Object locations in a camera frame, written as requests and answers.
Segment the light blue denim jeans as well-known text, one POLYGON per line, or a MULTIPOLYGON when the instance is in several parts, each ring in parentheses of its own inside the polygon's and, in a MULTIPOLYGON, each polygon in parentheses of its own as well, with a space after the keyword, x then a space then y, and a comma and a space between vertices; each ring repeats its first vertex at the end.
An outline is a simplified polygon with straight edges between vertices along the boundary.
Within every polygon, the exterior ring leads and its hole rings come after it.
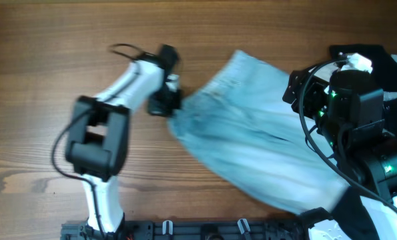
POLYGON ((305 142, 282 99, 289 76, 237 50, 169 119, 171 134, 250 197, 295 214, 331 210, 348 188, 305 142))

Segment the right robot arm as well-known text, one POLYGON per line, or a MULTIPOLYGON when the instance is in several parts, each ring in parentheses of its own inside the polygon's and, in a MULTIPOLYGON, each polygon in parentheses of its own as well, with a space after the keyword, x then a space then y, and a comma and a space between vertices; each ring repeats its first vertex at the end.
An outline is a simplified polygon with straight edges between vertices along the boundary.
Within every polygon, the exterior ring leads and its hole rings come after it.
POLYGON ((323 65, 290 74, 282 97, 298 113, 306 139, 327 163, 307 127, 332 148, 330 167, 349 183, 328 217, 351 239, 397 239, 397 137, 385 132, 382 89, 370 70, 336 62, 328 80, 323 65))

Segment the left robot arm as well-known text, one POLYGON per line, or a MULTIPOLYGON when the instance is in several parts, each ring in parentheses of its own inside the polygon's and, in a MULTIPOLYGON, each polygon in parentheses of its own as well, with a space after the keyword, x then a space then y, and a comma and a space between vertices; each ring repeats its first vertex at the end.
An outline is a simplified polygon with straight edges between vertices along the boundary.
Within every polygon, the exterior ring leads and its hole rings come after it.
POLYGON ((118 179, 128 153, 132 115, 147 103, 147 112, 171 117, 181 107, 181 60, 170 45, 157 53, 140 49, 115 82, 93 97, 80 96, 73 106, 65 159, 73 179, 82 181, 89 217, 77 228, 78 239, 129 239, 119 203, 118 179))

